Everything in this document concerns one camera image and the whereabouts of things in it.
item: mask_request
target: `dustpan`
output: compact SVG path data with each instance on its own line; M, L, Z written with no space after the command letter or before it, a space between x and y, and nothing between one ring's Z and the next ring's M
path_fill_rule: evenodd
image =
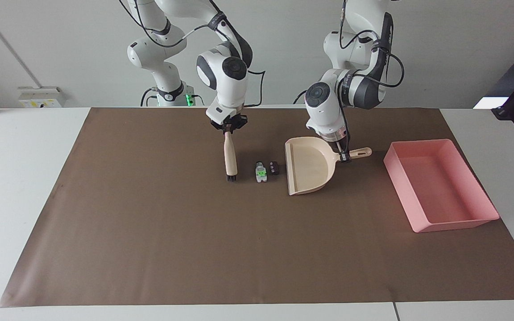
M370 148L350 152L350 158L372 154ZM285 143L289 195L312 193L323 188L334 174L340 156L327 142L317 137L291 138Z

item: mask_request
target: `plastic box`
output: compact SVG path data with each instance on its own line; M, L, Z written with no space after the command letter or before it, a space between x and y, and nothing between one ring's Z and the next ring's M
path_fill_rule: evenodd
M393 142L384 164L414 232L471 228L499 218L451 140Z

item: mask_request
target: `small toy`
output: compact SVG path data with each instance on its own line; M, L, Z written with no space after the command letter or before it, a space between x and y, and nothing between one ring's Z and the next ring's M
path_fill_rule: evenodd
M277 162L270 162L269 169L271 170L271 174L279 175L279 164Z
M255 177L257 178L257 183L267 181L267 169L265 169L265 166L263 166L261 162L255 164Z

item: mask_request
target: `green light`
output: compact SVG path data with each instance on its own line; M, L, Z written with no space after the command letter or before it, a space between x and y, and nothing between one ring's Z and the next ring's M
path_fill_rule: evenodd
M190 94L186 94L186 102L188 106L193 106L195 104Z

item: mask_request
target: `wall socket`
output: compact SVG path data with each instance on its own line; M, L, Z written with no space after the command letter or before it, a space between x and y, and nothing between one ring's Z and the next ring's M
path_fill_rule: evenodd
M62 108L65 96L58 87L19 87L19 102L24 108Z

